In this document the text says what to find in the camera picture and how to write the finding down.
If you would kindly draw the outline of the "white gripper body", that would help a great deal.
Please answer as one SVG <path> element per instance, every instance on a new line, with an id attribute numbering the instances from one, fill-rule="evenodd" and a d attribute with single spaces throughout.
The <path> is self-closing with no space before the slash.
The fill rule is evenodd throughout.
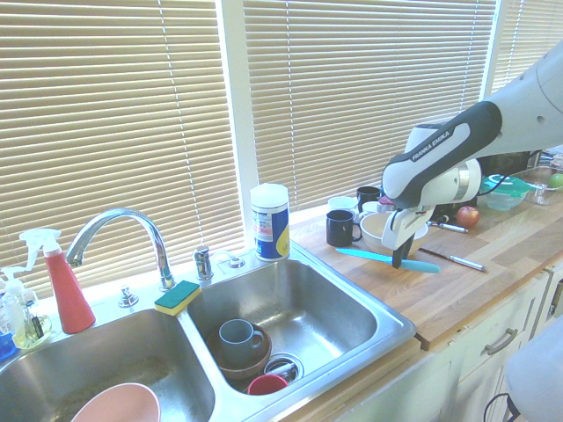
<path id="1" fill-rule="evenodd" d="M 387 219 L 382 245 L 396 251 L 422 227 L 427 225 L 429 211 L 407 208 L 393 212 Z"/>

